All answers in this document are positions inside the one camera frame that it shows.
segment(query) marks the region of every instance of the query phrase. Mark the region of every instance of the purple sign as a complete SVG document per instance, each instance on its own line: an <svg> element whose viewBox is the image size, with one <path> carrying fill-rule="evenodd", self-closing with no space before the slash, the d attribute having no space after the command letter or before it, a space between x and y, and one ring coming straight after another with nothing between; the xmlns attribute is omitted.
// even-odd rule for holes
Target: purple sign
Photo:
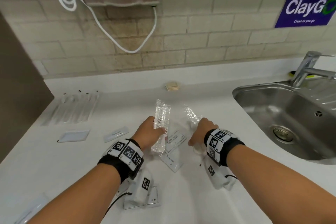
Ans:
<svg viewBox="0 0 336 224"><path fill-rule="evenodd" d="M327 25L336 10L336 0L286 0L276 28Z"/></svg>

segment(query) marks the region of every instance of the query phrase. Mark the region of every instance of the brick wall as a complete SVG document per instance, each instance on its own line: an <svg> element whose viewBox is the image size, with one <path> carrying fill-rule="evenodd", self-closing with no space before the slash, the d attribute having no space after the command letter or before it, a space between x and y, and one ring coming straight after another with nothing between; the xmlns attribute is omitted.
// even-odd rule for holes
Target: brick wall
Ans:
<svg viewBox="0 0 336 224"><path fill-rule="evenodd" d="M100 31L81 3L0 0L0 10L45 78L204 65L336 51L328 26L275 29L285 0L162 0L154 35L126 54ZM95 8L103 27L136 49L153 26L151 7Z"/></svg>

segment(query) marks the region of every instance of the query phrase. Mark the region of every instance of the sink overflow hole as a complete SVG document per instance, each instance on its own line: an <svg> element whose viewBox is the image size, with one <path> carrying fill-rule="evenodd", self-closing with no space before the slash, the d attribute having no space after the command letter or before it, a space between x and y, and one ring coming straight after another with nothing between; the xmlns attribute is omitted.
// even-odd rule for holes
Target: sink overflow hole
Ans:
<svg viewBox="0 0 336 224"><path fill-rule="evenodd" d="M290 131L284 128L280 128L280 127L273 129L273 133L275 134L277 138L285 142L291 142L293 141L293 138L294 138L293 133L291 133Z"/></svg>
<svg viewBox="0 0 336 224"><path fill-rule="evenodd" d="M315 112L315 116L317 116L317 117L321 117L322 115L323 115L323 113L320 112L320 111L316 111L316 112Z"/></svg>

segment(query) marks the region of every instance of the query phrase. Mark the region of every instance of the hand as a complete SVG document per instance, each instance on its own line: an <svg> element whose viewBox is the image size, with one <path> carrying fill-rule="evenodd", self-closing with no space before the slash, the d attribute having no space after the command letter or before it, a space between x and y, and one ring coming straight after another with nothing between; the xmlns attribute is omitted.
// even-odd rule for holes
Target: hand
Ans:
<svg viewBox="0 0 336 224"><path fill-rule="evenodd" d="M132 136L132 139L140 145L142 151L153 146L159 137L166 132L165 128L154 129L153 122L154 117L149 116Z"/></svg>
<svg viewBox="0 0 336 224"><path fill-rule="evenodd" d="M195 143L204 143L205 134L209 130L218 128L218 125L215 125L211 120L207 118L202 118L197 126L195 133L192 135L191 139L188 142L188 145L193 146Z"/></svg>

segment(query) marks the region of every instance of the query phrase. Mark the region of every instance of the white power cable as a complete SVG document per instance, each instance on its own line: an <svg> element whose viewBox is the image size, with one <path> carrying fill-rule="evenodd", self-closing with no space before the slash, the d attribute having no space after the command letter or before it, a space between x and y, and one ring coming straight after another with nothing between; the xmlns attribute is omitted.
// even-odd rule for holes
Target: white power cable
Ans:
<svg viewBox="0 0 336 224"><path fill-rule="evenodd" d="M77 3L76 3L76 0L58 0L60 2L60 4L68 11L75 11L77 9ZM127 52L127 53L136 53L138 52L143 46L144 44L147 42L147 40L151 37L151 35L153 34L155 28L156 28L156 22L157 22L157 15L156 15L156 9L155 7L153 7L153 10L154 10L154 25L153 25L153 28L152 30L150 31L150 33L148 34L148 36L145 38L145 40L143 41L143 43L139 46L138 49L134 50L134 51L129 51L129 50L126 50L125 48L121 47L120 44L118 44L115 39L113 39L113 37L111 37L107 31L102 27L102 25L100 24L100 22L98 21L97 19L97 16L95 15L95 12L93 11L93 9L91 7L89 7L88 5L86 5L86 3L83 1L83 0L80 0L89 10L90 12L92 13L93 15L93 18L94 20L96 21L98 27L104 32L105 35L107 35L107 37L109 39L112 40L112 42L114 42L121 50L123 50L124 52Z"/></svg>

